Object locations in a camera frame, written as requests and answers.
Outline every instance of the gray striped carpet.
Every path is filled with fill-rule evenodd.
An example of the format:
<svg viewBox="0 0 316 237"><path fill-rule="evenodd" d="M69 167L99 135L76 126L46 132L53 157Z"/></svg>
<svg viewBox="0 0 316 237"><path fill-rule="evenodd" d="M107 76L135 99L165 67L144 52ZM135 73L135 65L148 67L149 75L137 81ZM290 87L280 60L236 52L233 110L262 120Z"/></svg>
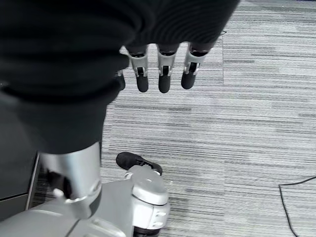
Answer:
<svg viewBox="0 0 316 237"><path fill-rule="evenodd" d="M225 30L191 90L180 85L185 44L167 94L154 45L147 93L124 71L103 182L124 174L119 152L134 152L164 169L172 209L160 236L290 237L277 185L316 175L316 2L243 1ZM297 234L315 237L316 181L284 188L284 199Z"/></svg>

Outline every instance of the robotic hand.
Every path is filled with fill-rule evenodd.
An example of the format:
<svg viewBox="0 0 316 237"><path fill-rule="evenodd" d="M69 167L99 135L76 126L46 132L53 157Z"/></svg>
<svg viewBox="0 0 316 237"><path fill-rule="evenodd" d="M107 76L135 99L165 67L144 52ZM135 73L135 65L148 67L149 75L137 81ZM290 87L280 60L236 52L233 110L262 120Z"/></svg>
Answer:
<svg viewBox="0 0 316 237"><path fill-rule="evenodd" d="M189 42L181 84L190 89L237 4L238 0L2 1L0 103L20 119L59 200L7 220L0 227L4 236L20 236L16 233L22 227L32 236L43 236L21 224L29 223L29 213L42 214L34 220L50 224L50 231L58 233L52 236L123 237L131 236L133 227L135 235L157 235L152 230L165 224L169 205L152 163L125 156L124 163L141 160L146 165L125 165L130 170L124 181L101 184L99 142L106 106L124 89L122 70L129 60L138 89L148 90L150 43L158 45L159 90L166 93L177 48ZM128 57L119 53L122 46ZM20 228L11 232L10 223ZM74 232L74 226L102 231Z"/></svg>

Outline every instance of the silver metal cylinder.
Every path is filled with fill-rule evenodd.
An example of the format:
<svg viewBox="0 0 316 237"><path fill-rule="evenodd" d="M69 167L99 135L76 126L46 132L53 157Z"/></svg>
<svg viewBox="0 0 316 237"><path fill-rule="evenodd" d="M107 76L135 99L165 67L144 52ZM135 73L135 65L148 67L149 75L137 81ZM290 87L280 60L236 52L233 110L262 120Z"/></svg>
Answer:
<svg viewBox="0 0 316 237"><path fill-rule="evenodd" d="M68 154L39 156L55 197L69 205L77 218L89 218L101 191L99 143Z"/></svg>

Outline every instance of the gray metal panel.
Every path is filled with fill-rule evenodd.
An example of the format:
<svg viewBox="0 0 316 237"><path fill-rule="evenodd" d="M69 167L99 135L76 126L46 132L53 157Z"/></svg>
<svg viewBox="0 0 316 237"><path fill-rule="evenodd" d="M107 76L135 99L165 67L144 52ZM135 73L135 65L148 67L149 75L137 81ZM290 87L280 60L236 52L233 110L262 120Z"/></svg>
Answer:
<svg viewBox="0 0 316 237"><path fill-rule="evenodd" d="M0 107L0 199L28 192L35 156L16 116Z"/></svg>
<svg viewBox="0 0 316 237"><path fill-rule="evenodd" d="M13 197L0 201L0 221L25 210L28 195Z"/></svg>

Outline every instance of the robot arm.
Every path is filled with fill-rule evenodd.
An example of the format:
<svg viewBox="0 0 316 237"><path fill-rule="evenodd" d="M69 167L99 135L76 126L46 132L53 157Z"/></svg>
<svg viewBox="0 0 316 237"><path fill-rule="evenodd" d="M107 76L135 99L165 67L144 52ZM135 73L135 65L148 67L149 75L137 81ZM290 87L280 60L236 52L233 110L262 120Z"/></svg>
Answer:
<svg viewBox="0 0 316 237"><path fill-rule="evenodd" d="M158 45L166 93L178 45L188 41L182 86L198 69L238 0L3 0L0 103L13 110L47 169L58 199L85 219L99 206L106 107L132 62L148 89L147 45ZM125 46L129 53L119 53Z"/></svg>

